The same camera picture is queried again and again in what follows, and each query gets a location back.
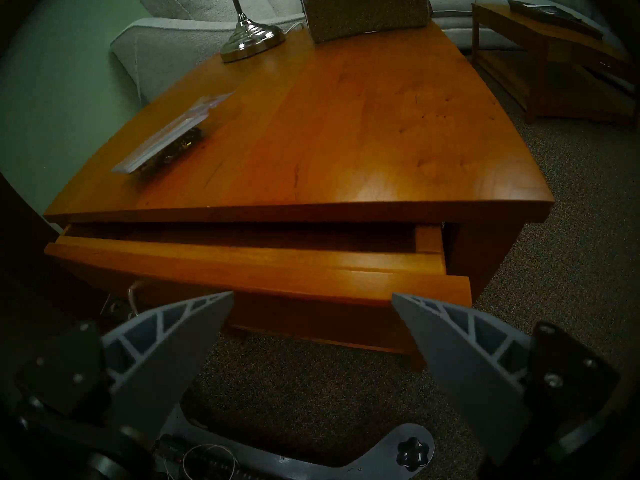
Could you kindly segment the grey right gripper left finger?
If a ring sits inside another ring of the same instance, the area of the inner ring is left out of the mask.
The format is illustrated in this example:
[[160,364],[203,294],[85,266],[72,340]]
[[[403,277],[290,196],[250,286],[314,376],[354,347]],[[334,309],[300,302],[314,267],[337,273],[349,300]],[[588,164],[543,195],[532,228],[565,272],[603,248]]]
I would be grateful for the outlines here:
[[216,344],[232,291],[147,310],[101,335],[81,321],[16,373],[30,404],[71,421],[155,438]]

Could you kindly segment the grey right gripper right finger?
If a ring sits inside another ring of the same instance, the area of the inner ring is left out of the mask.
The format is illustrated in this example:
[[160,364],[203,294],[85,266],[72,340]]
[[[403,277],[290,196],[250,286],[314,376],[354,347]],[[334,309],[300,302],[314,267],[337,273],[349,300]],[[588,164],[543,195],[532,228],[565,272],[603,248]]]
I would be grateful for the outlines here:
[[558,464],[600,432],[620,374],[559,326],[538,321],[527,335],[410,294],[394,293],[392,306],[490,465]]

